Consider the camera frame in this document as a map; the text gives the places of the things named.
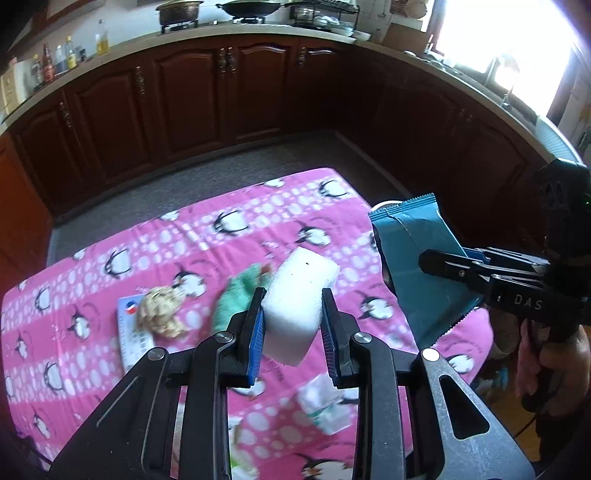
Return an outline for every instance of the green cloth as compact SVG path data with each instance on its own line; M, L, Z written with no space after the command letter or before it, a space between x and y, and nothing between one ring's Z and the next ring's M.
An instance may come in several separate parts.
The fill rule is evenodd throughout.
M212 335L228 328L232 315L248 310L255 288L269 286L273 273L261 274L261 271L262 265L254 263L236 277L230 278L213 312Z

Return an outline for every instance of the sink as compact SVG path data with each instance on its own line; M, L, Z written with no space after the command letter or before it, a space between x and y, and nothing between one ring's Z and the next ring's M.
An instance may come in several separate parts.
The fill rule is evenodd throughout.
M483 84L477 82L475 79L466 75L458 69L444 65L437 60L420 59L428 63L431 67L441 70L448 75L451 75L470 87L478 90L481 94L491 100L498 108L501 107L502 98L496 93L486 88ZM582 163L579 153L571 145L568 139L558 130L558 128L545 116L537 116L536 122L533 124L527 120L517 109L502 108L505 113L510 115L515 121L527 129L553 156L565 158L577 163Z

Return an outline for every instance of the glass bottle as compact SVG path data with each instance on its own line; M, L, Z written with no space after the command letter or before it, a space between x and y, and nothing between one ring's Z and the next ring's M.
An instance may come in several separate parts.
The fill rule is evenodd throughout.
M43 80L45 83L53 82L53 77L55 76L55 70L53 68L53 63L51 62L51 53L49 51L49 45L47 43L43 44Z
M109 51L109 37L105 21L99 20L99 32L95 36L96 38L96 54L102 55Z
M39 61L39 54L35 53L33 55L33 65L31 66L31 75L33 77L33 89L37 90L41 85L43 85L43 67L41 66L41 62Z
M74 51L74 44L72 43L72 37L66 38L66 57L68 60L68 69L72 69L77 65L76 52Z
M68 61L66 59L66 53L64 47L58 45L56 47L56 74L65 72L68 69Z

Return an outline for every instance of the faucet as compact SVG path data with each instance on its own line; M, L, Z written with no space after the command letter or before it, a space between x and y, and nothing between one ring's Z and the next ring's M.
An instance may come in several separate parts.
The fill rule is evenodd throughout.
M519 65L517 65L517 61L515 60L515 58L512 55L509 55L508 53L504 53L504 54L495 56L495 58L492 60L492 65L491 65L491 68L488 72L486 80L484 82L484 86L488 87L495 80L496 73L500 67L513 72L515 75L515 79L513 80L511 87L508 89L507 93L505 94L505 96L501 100L501 108L504 108L505 110L510 110L511 109L511 95L513 94L515 80L517 79L517 76L519 75Z

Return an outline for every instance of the cooking pot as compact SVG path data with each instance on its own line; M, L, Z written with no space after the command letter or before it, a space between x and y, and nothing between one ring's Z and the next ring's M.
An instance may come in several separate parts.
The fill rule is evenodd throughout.
M199 16L203 0L171 0L156 7L160 12L160 25L166 27L177 23L194 22Z
M281 6L274 0L233 0L227 4L216 4L235 18L262 18L271 15Z

